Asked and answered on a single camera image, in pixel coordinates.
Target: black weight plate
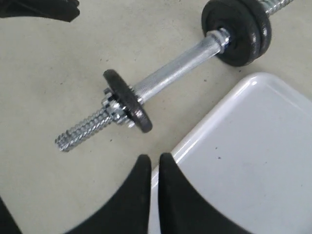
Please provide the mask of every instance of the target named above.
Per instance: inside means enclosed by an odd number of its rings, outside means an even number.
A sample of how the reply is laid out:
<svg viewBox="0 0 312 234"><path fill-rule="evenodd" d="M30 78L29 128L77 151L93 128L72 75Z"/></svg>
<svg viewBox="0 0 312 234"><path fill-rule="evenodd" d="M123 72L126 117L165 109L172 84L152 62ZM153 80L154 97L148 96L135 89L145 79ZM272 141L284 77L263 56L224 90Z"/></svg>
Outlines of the black weight plate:
<svg viewBox="0 0 312 234"><path fill-rule="evenodd" d="M231 42L223 54L217 56L231 66L244 66L259 55L261 37L253 15L237 0L210 0L203 9L201 25L208 31L225 28Z"/></svg>
<svg viewBox="0 0 312 234"><path fill-rule="evenodd" d="M269 20L269 16L265 13L265 10L258 0L239 0L245 4L250 12L253 14L254 19L258 25L261 36L261 44L259 56L264 55L267 52L272 39L272 28Z"/></svg>
<svg viewBox="0 0 312 234"><path fill-rule="evenodd" d="M137 97L115 70L107 70L104 72L104 77L109 84L112 92L126 107L128 117L141 129L147 133L153 128L152 122L148 118L142 105L137 101Z"/></svg>

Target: gray floor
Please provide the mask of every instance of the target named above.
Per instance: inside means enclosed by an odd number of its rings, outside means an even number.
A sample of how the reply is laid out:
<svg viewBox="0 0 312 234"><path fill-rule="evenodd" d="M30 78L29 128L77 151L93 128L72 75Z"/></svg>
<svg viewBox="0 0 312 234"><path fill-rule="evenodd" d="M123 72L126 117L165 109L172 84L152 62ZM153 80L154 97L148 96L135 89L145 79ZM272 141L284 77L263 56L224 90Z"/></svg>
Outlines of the gray floor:
<svg viewBox="0 0 312 234"><path fill-rule="evenodd" d="M55 137L100 107L102 73L135 84L202 39L204 0L81 1L72 23L0 20L0 194L25 234L61 233L116 191L137 156L153 167L247 74L270 72L312 99L312 1L272 17L269 51L232 68L216 58L149 101L154 129L110 126L70 153Z"/></svg>

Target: dumbbell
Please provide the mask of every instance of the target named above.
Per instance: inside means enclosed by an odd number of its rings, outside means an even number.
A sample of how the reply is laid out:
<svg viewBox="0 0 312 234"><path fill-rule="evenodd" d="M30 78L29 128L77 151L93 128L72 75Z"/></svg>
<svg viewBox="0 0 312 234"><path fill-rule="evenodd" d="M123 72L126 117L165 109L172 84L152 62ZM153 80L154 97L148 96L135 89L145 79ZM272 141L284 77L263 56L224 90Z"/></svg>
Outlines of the dumbbell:
<svg viewBox="0 0 312 234"><path fill-rule="evenodd" d="M153 125L142 105L204 61L216 55L231 66L245 66L268 50L272 29L269 16L293 0L210 0L204 7L201 26L205 38L135 86L129 86L115 70L104 77L102 108L55 140L68 152L110 123L136 125L143 133Z"/></svg>

